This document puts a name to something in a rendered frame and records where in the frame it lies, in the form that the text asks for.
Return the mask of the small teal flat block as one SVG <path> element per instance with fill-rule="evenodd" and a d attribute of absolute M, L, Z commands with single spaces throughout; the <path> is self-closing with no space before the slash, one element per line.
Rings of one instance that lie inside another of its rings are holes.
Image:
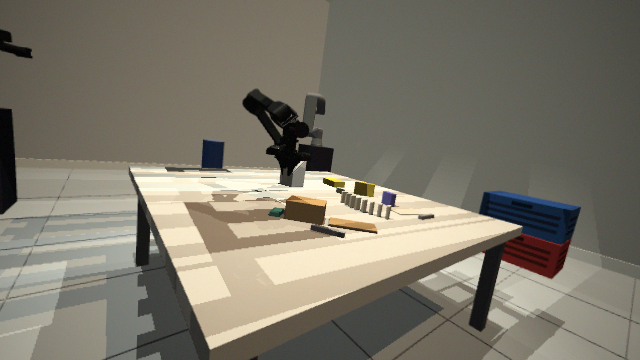
<path fill-rule="evenodd" d="M 274 207 L 270 212 L 269 216 L 280 217 L 284 213 L 283 208 Z"/>

